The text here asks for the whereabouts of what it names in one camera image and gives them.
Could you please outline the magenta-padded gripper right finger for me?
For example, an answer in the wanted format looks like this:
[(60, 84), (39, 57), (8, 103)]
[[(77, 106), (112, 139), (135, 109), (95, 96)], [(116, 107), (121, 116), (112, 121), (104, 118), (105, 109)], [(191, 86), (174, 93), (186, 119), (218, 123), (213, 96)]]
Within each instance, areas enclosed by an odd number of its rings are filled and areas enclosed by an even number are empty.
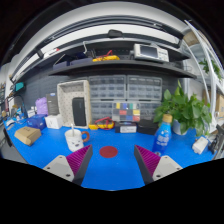
[(138, 163), (144, 184), (150, 184), (182, 169), (169, 156), (158, 156), (150, 150), (135, 145), (134, 156)]

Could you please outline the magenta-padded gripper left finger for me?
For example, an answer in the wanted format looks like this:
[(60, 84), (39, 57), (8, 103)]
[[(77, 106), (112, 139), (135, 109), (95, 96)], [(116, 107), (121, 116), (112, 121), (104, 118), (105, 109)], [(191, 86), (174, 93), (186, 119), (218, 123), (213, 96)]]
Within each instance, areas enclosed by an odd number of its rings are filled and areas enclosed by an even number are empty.
[(57, 156), (44, 167), (44, 170), (67, 181), (81, 185), (92, 155), (92, 146), (88, 145), (68, 156)]

